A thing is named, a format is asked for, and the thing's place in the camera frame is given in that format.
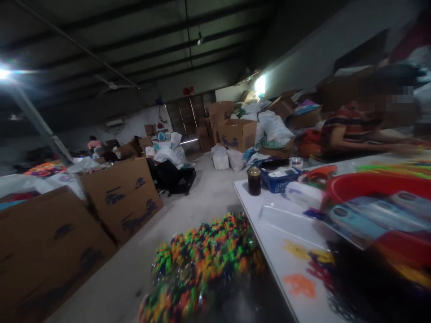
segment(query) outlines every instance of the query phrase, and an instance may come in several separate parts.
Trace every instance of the striped shirt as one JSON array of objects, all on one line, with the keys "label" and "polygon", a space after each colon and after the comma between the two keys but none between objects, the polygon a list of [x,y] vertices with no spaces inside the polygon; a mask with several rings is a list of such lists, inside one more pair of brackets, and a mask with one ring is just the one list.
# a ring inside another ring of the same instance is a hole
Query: striped shirt
[{"label": "striped shirt", "polygon": [[343,140],[353,143],[379,144],[369,140],[369,134],[383,121],[383,113],[361,112],[357,102],[351,102],[333,112],[325,121],[320,134],[322,148],[330,147],[331,133],[334,127],[346,127]]}]

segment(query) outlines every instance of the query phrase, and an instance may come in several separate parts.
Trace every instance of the wall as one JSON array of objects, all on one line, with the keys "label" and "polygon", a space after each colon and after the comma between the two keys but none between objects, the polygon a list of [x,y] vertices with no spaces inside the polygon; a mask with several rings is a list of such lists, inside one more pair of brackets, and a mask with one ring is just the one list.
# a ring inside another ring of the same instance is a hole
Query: wall
[{"label": "wall", "polygon": [[[331,74],[335,60],[389,28],[387,51],[392,50],[424,8],[421,0],[355,0],[343,7],[312,34],[295,45],[281,58],[268,65],[266,74],[267,98],[294,89],[312,87]],[[268,40],[283,37],[274,34],[292,25],[282,12],[274,21],[273,34],[267,35],[253,56],[254,64],[271,59]]]},{"label": "wall", "polygon": [[141,90],[113,91],[92,100],[79,101],[54,109],[43,110],[43,118],[54,132],[101,123],[109,118],[133,113],[155,105],[161,96],[163,102],[183,96],[184,87],[194,87],[195,93],[214,90],[238,81],[245,63],[234,60],[200,70],[144,84]]},{"label": "wall", "polygon": [[[164,121],[167,121],[166,128],[172,132],[171,120],[164,106],[160,108],[160,115]],[[103,142],[117,139],[120,144],[125,144],[132,140],[134,135],[146,137],[144,125],[158,123],[159,107],[144,109],[124,117],[123,120],[124,126],[115,131],[108,130],[103,124],[100,124],[59,132],[57,136],[72,151],[86,150],[91,135],[95,135]],[[12,166],[21,164],[26,158],[27,151],[45,146],[46,143],[39,135],[3,138],[0,146],[0,176],[14,173]]]},{"label": "wall", "polygon": [[230,87],[224,87],[215,91],[216,101],[239,101],[239,98],[245,90],[249,90],[249,83],[241,83],[232,85]]}]

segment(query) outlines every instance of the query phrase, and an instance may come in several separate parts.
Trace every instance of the hand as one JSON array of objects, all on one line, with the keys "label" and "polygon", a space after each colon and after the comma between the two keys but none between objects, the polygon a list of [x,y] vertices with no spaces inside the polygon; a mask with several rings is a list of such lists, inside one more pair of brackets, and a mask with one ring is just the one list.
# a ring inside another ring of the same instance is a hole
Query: hand
[{"label": "hand", "polygon": [[414,155],[418,153],[418,148],[411,144],[386,144],[384,148],[391,153],[401,155]]}]

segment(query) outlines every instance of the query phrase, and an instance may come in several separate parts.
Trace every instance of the dark liquid bottle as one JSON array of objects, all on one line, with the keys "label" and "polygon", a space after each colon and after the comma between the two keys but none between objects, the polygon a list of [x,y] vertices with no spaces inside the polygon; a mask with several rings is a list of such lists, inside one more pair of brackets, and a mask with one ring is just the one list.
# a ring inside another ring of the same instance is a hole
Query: dark liquid bottle
[{"label": "dark liquid bottle", "polygon": [[260,195],[260,169],[252,166],[247,169],[248,175],[248,192],[250,195]]}]

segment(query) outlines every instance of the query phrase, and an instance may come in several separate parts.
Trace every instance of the air conditioner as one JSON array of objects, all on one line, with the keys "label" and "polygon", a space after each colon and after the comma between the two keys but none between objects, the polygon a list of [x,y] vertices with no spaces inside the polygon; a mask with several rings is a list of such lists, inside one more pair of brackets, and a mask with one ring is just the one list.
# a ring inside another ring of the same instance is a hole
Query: air conditioner
[{"label": "air conditioner", "polygon": [[114,120],[107,121],[105,123],[105,126],[107,126],[107,127],[117,127],[117,126],[122,125],[122,124],[124,124],[124,122],[123,122],[123,120],[121,118],[119,118],[119,119],[114,119]]}]

